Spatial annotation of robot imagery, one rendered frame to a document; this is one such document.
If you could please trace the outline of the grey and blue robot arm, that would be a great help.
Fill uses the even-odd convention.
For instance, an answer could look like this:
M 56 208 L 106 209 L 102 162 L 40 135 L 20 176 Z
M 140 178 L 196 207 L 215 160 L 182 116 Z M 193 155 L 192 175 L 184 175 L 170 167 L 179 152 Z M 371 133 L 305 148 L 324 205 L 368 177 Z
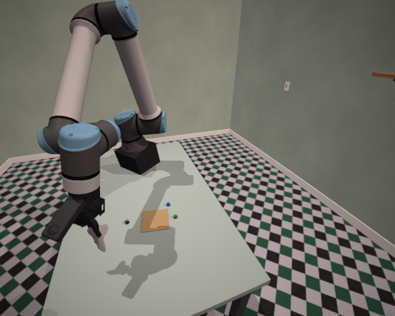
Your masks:
M 138 30 L 136 12 L 127 0 L 93 3 L 71 20 L 72 37 L 52 114 L 48 126 L 37 135 L 46 153 L 60 155 L 63 189 L 68 193 L 88 194 L 99 188 L 100 157 L 120 139 L 122 152 L 132 155 L 146 149 L 142 135 L 166 132 L 166 113 L 156 106 Z M 94 47 L 107 34 L 116 45 L 139 111 L 121 111 L 115 122 L 81 123 Z M 81 198 L 68 196 L 41 235 L 61 242 L 85 204 Z

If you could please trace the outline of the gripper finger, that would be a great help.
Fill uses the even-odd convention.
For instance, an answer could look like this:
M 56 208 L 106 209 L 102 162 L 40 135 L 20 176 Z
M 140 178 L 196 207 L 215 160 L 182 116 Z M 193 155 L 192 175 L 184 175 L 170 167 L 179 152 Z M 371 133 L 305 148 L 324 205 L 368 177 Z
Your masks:
M 108 226 L 106 224 L 104 225 L 99 225 L 97 221 L 92 218 L 92 216 L 87 218 L 88 224 L 88 234 L 92 236 L 94 239 L 94 242 L 97 244 L 98 249 L 101 251 L 106 251 L 105 249 L 105 243 L 103 238 L 105 237 L 107 231 L 108 231 Z

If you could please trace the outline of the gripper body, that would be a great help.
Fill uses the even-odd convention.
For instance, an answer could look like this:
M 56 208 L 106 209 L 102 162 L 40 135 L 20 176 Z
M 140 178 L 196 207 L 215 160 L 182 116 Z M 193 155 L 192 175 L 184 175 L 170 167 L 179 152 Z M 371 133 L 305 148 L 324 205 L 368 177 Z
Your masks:
M 92 218 L 96 218 L 98 214 L 99 216 L 101 216 L 105 212 L 105 199 L 100 197 L 100 186 L 98 189 L 88 194 L 68 193 L 68 195 L 74 198 L 82 198 L 86 201 L 84 208 L 81 210 L 80 214 L 77 216 L 73 224 L 77 224 L 81 227 L 84 227 L 88 224 L 88 220 L 87 220 L 88 217 L 92 216 Z M 102 210 L 102 205 L 103 205 L 103 210 Z

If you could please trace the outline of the orange flat mat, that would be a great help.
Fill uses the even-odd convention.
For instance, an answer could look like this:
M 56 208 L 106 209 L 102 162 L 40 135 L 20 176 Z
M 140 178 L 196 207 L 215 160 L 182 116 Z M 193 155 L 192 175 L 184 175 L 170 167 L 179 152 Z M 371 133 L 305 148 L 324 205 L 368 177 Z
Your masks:
M 143 211 L 141 233 L 166 229 L 169 229 L 168 209 Z

